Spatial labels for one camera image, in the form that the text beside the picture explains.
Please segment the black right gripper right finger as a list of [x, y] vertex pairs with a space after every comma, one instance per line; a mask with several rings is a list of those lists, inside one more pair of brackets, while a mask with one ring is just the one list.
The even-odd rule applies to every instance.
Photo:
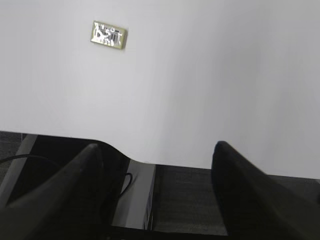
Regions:
[[277, 183], [226, 141], [214, 147], [211, 182], [229, 237], [318, 240], [320, 207]]

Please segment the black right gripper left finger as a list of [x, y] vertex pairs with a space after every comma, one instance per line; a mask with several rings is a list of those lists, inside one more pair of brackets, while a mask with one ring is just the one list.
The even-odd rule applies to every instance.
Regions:
[[0, 211], [2, 240], [97, 240], [104, 167], [87, 145], [47, 181]]

